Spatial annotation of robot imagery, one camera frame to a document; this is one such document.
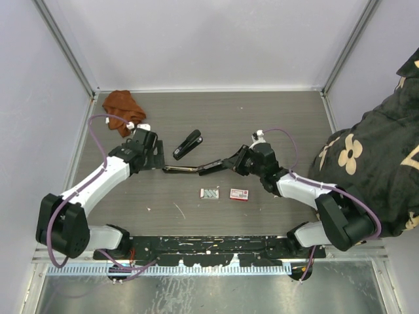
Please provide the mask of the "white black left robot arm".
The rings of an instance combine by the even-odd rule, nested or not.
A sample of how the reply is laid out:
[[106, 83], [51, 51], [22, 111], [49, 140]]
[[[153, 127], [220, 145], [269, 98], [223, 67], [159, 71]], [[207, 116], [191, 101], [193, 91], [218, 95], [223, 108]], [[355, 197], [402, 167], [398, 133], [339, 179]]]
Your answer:
[[112, 224], [91, 226], [88, 216], [119, 183], [140, 171], [163, 167], [163, 142], [148, 124], [140, 124], [131, 138], [114, 148], [79, 184], [42, 199], [36, 241], [68, 258], [98, 249], [108, 250], [116, 259], [126, 258], [132, 246], [129, 232]]

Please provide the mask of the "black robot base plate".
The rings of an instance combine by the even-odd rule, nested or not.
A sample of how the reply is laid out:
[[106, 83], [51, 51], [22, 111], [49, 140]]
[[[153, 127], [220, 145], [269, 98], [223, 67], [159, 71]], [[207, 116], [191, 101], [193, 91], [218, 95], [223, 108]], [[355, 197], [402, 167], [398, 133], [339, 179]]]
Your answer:
[[227, 266], [238, 258], [241, 267], [281, 266], [286, 259], [306, 260], [311, 249], [296, 247], [278, 235], [238, 236], [135, 236], [128, 248], [106, 253], [115, 260], [133, 260], [138, 265], [156, 261], [159, 266]]

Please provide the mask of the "black stapler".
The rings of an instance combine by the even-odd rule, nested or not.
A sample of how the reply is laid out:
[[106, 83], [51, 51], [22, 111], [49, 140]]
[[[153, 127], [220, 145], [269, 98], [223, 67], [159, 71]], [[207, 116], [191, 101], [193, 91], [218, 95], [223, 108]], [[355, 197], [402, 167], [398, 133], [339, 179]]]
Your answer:
[[223, 160], [216, 160], [214, 162], [200, 165], [200, 166], [169, 166], [166, 165], [162, 168], [165, 173], [197, 173], [199, 176], [209, 175], [225, 170]]
[[182, 159], [191, 150], [196, 148], [203, 142], [202, 134], [200, 130], [192, 131], [186, 139], [173, 151], [173, 158], [175, 160]]

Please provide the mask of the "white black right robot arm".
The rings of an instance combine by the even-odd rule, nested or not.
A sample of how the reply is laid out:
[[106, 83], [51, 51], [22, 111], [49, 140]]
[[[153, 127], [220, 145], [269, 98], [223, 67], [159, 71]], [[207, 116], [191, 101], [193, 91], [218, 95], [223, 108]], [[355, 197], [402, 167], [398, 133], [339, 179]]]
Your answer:
[[381, 233], [380, 221], [355, 188], [341, 188], [297, 175], [280, 166], [268, 143], [244, 145], [223, 160], [222, 165], [241, 176], [256, 175], [267, 192], [316, 210], [319, 221], [304, 223], [287, 234], [287, 250], [296, 258], [303, 257], [311, 246], [332, 245], [347, 251]]

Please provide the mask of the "red white staple box sleeve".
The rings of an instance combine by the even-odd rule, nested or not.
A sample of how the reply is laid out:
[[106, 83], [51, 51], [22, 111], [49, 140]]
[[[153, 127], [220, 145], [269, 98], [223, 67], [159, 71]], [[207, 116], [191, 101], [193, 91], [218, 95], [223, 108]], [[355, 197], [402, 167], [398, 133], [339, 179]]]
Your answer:
[[229, 198], [231, 200], [237, 200], [237, 201], [248, 201], [249, 190], [231, 188]]

